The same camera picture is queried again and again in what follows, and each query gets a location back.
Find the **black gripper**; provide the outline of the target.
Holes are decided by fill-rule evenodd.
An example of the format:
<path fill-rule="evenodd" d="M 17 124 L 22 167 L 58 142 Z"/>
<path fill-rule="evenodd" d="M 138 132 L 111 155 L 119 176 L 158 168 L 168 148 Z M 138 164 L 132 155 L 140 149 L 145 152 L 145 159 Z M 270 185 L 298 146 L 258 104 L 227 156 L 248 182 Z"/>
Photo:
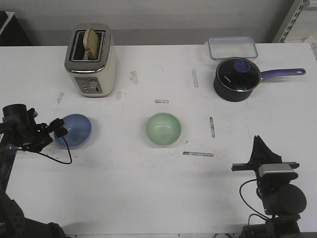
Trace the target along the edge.
<path fill-rule="evenodd" d="M 3 108 L 1 123 L 1 146 L 13 145 L 23 151 L 41 152 L 43 148 L 53 142 L 48 126 L 37 124 L 34 108 Z M 50 128 L 63 127 L 64 120 L 56 118 L 50 123 Z"/>
<path fill-rule="evenodd" d="M 259 198 L 268 197 L 274 191 L 277 191 L 284 185 L 289 184 L 291 181 L 282 180 L 265 180 L 259 176 L 259 167 L 263 164 L 281 164 L 289 163 L 294 169 L 299 168 L 299 163 L 297 162 L 282 162 L 282 157 L 273 153 L 268 146 L 264 143 L 259 135 L 254 137 L 253 148 L 251 152 L 250 159 L 248 163 L 244 164 L 232 164 L 231 170 L 235 171 L 254 171 L 256 175 L 258 196 Z"/>

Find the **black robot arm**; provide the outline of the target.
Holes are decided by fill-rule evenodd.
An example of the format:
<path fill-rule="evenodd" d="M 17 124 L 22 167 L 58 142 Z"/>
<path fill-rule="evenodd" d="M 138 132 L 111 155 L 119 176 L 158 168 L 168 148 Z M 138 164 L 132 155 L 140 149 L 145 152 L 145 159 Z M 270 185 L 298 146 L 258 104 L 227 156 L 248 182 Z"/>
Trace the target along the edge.
<path fill-rule="evenodd" d="M 232 171 L 254 171 L 256 194 L 262 201 L 264 213 L 253 212 L 264 220 L 263 224 L 247 224 L 242 238 L 300 238 L 298 220 L 307 206 L 304 193 L 292 180 L 298 178 L 297 162 L 283 162 L 273 153 L 260 136 L 254 137 L 251 157 L 247 163 L 233 164 Z"/>
<path fill-rule="evenodd" d="M 41 154 L 52 143 L 52 133 L 64 138 L 64 120 L 56 118 L 49 124 L 37 123 L 37 112 L 25 104 L 12 104 L 2 110 L 0 123 L 0 236 L 2 238 L 65 238 L 63 228 L 54 222 L 43 223 L 25 217 L 22 208 L 10 198 L 11 185 L 23 185 L 17 178 L 16 156 L 19 152 Z"/>

